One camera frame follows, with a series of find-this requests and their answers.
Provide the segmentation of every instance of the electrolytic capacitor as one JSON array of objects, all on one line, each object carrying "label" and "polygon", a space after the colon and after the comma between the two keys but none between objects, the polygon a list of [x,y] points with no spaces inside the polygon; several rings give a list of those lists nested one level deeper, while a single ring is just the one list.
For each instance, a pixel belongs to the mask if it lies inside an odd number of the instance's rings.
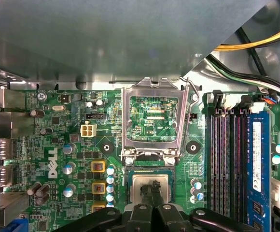
[{"label": "electrolytic capacitor", "polygon": [[43,197],[50,190],[50,185],[44,184],[36,191],[36,197]]},{"label": "electrolytic capacitor", "polygon": [[199,190],[202,188],[202,184],[197,179],[192,179],[190,181],[191,186],[195,187],[195,189]]},{"label": "electrolytic capacitor", "polygon": [[114,208],[114,204],[108,203],[108,204],[106,205],[106,207]]},{"label": "electrolytic capacitor", "polygon": [[106,170],[106,172],[107,172],[107,174],[108,175],[113,175],[114,174],[114,168],[113,168],[113,166],[111,165],[111,166],[109,166],[108,168],[107,168],[107,170]]},{"label": "electrolytic capacitor", "polygon": [[94,101],[88,101],[86,106],[87,108],[94,109],[96,107],[96,103]]},{"label": "electrolytic capacitor", "polygon": [[107,202],[112,202],[112,201],[114,200],[113,194],[109,193],[109,194],[106,196],[106,200],[107,200]]},{"label": "electrolytic capacitor", "polygon": [[29,115],[32,117],[44,117],[44,111],[43,110],[31,110]]},{"label": "electrolytic capacitor", "polygon": [[41,183],[36,182],[35,184],[33,184],[28,190],[27,193],[29,196],[32,196],[36,193],[36,191],[41,187]]},{"label": "electrolytic capacitor", "polygon": [[49,198],[50,198],[49,193],[45,194],[41,198],[35,198],[35,204],[36,205],[43,205]]},{"label": "electrolytic capacitor", "polygon": [[106,187],[106,191],[107,191],[108,193],[113,193],[113,192],[114,192],[114,187],[113,187],[112,185],[108,185],[108,186]]},{"label": "electrolytic capacitor", "polygon": [[73,143],[70,143],[70,144],[65,144],[63,146],[63,153],[65,155],[70,155],[71,153],[75,152],[77,149],[77,145],[76,144],[73,144]]},{"label": "electrolytic capacitor", "polygon": [[114,177],[111,176],[111,175],[108,176],[107,179],[106,179],[106,182],[107,182],[107,184],[110,184],[110,185],[113,184],[114,183]]},{"label": "electrolytic capacitor", "polygon": [[68,185],[65,187],[64,191],[63,191],[63,195],[64,195],[64,197],[69,198],[69,197],[71,197],[75,192],[76,192],[76,186],[73,185],[73,184],[68,184]]},{"label": "electrolytic capacitor", "polygon": [[96,106],[98,108],[103,108],[105,106],[105,102],[103,100],[99,99],[96,101]]},{"label": "electrolytic capacitor", "polygon": [[53,133],[53,129],[52,128],[41,128],[39,131],[40,135],[50,135]]},{"label": "electrolytic capacitor", "polygon": [[68,162],[64,167],[63,167],[63,173],[66,175],[71,174],[74,170],[76,169],[76,164],[74,162]]}]

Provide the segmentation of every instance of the chip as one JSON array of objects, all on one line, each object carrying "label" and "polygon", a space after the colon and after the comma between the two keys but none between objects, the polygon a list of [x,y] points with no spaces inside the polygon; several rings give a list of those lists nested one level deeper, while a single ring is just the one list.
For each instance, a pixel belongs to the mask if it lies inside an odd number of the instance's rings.
[{"label": "chip", "polygon": [[84,156],[85,156],[86,159],[92,158],[92,152],[91,152],[91,151],[86,151],[86,152],[84,153]]},{"label": "chip", "polygon": [[93,173],[87,172],[86,173],[86,178],[87,179],[93,179]]},{"label": "chip", "polygon": [[77,159],[83,159],[83,152],[77,152]]},{"label": "chip", "polygon": [[259,204],[258,202],[252,202],[252,209],[259,214],[260,216],[262,216],[263,212],[262,212],[262,206],[261,204]]},{"label": "chip", "polygon": [[47,230],[47,222],[46,221],[40,221],[38,223],[38,230],[39,231],[46,231]]},{"label": "chip", "polygon": [[84,194],[78,194],[78,201],[85,201],[85,195]]},{"label": "chip", "polygon": [[93,194],[92,194],[92,193],[87,193],[87,194],[86,194],[86,200],[87,200],[87,201],[93,200]]},{"label": "chip", "polygon": [[61,95],[61,102],[62,103],[69,103],[70,102],[70,95]]},{"label": "chip", "polygon": [[96,180],[101,179],[100,173],[93,173],[93,179],[96,179]]},{"label": "chip", "polygon": [[99,158],[99,152],[98,151],[93,151],[92,152],[92,158]]},{"label": "chip", "polygon": [[104,173],[106,162],[104,160],[95,160],[91,163],[91,171],[94,173]]},{"label": "chip", "polygon": [[53,117],[52,124],[59,124],[59,117]]},{"label": "chip", "polygon": [[92,193],[93,194],[105,194],[106,193],[106,182],[95,181],[92,183]]},{"label": "chip", "polygon": [[78,133],[69,134],[69,140],[71,143],[81,142],[81,136]]},{"label": "chip", "polygon": [[84,173],[78,173],[78,180],[84,180],[85,174]]},{"label": "chip", "polygon": [[260,231],[263,231],[262,225],[257,221],[253,221],[252,226],[256,229],[259,229]]},{"label": "chip", "polygon": [[100,195],[93,195],[94,201],[100,201]]},{"label": "chip", "polygon": [[51,139],[51,142],[53,143],[53,144],[58,144],[58,138],[52,138]]}]

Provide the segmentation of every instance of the silver metal frame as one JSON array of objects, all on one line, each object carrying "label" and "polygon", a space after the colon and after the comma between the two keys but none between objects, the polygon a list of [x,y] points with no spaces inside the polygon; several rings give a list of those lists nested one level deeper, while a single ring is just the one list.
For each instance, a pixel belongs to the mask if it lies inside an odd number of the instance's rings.
[{"label": "silver metal frame", "polygon": [[[189,88],[186,85],[185,90],[178,90],[168,79],[162,78],[158,85],[154,85],[149,77],[143,78],[138,84],[131,88],[122,89],[122,153],[121,160],[124,157],[137,158],[141,152],[145,155],[159,154],[161,156],[170,155],[178,157],[180,155],[180,146],[182,142],[182,133],[184,127],[184,117],[187,106]],[[172,142],[149,143],[132,141],[127,138],[126,131],[132,125],[130,119],[129,105],[131,97],[170,97],[178,99],[176,119],[173,127],[177,133],[177,138]]]}]

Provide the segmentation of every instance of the screw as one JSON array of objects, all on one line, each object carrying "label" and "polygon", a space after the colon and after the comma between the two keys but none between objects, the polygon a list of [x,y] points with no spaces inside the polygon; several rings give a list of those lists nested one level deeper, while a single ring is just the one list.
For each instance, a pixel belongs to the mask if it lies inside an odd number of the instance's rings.
[{"label": "screw", "polygon": [[127,166],[131,166],[133,163],[134,163],[134,159],[133,159],[133,158],[127,157],[127,158],[125,159],[125,164],[126,164]]},{"label": "screw", "polygon": [[40,101],[45,101],[47,99],[47,95],[45,93],[38,93],[37,99]]},{"label": "screw", "polygon": [[196,102],[198,100],[198,95],[194,93],[190,98],[193,102]]},{"label": "screw", "polygon": [[114,212],[114,211],[109,211],[107,214],[108,214],[108,215],[114,215],[115,212]]},{"label": "screw", "polygon": [[198,209],[198,210],[196,211],[196,214],[202,216],[202,215],[205,215],[206,213],[205,213],[203,210]]},{"label": "screw", "polygon": [[169,165],[174,165],[175,164],[175,158],[174,157],[168,157],[167,158],[167,163]]},{"label": "screw", "polygon": [[171,209],[171,205],[165,204],[165,205],[163,206],[163,208],[164,208],[164,209]]}]

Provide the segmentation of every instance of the green circuit board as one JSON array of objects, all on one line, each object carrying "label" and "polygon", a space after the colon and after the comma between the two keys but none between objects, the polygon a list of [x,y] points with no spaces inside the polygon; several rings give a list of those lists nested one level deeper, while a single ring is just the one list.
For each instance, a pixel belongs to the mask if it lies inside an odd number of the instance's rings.
[{"label": "green circuit board", "polygon": [[[47,99],[39,101],[38,93],[44,93]],[[124,211],[124,207],[131,203],[126,196],[126,181],[128,180],[125,167],[121,163],[120,153],[122,149],[122,106],[120,91],[35,91],[27,90],[26,112],[32,109],[43,110],[45,116],[35,118],[34,135],[21,137],[17,141],[17,157],[9,162],[15,162],[19,166],[17,183],[4,191],[26,191],[35,182],[49,184],[50,199],[43,205],[36,205],[35,197],[30,198],[30,207],[25,212],[29,219],[29,231],[53,231],[65,224],[82,218],[92,212],[93,205],[106,205],[106,194],[92,194],[94,183],[105,183],[106,172],[94,173],[91,164],[101,160],[105,162],[105,168],[109,165],[115,168],[114,173],[114,206]],[[102,108],[87,108],[86,102],[103,100]],[[129,136],[135,140],[149,142],[171,141],[176,138],[175,131],[169,127],[172,125],[175,115],[176,99],[168,98],[133,98],[131,118],[135,122],[134,128],[140,127],[141,132],[132,131]],[[144,117],[164,117],[153,119],[151,125],[142,120],[139,112]],[[204,131],[205,118],[198,106],[193,107],[196,117],[190,121],[189,137],[187,141],[194,140],[200,145],[196,154],[185,151],[178,165],[173,171],[173,203],[183,207],[189,213],[196,207],[206,207],[205,198],[198,201],[192,196],[190,181],[197,178],[202,183],[203,193],[206,192],[205,179],[205,150]],[[88,119],[87,114],[102,115],[103,119]],[[96,136],[92,138],[81,137],[80,127],[85,121],[97,125]],[[41,129],[50,129],[50,134],[41,135]],[[64,145],[74,143],[75,151],[64,154]],[[57,150],[57,159],[54,160],[57,167],[56,178],[49,175],[49,162]],[[70,175],[63,174],[62,168],[68,162],[73,162],[76,169]],[[155,167],[164,166],[163,161],[137,161],[135,166]],[[63,190],[68,184],[76,187],[75,193],[66,198]]]},{"label": "green circuit board", "polygon": [[171,142],[176,139],[173,128],[177,98],[130,98],[132,127],[127,137],[133,141]]}]

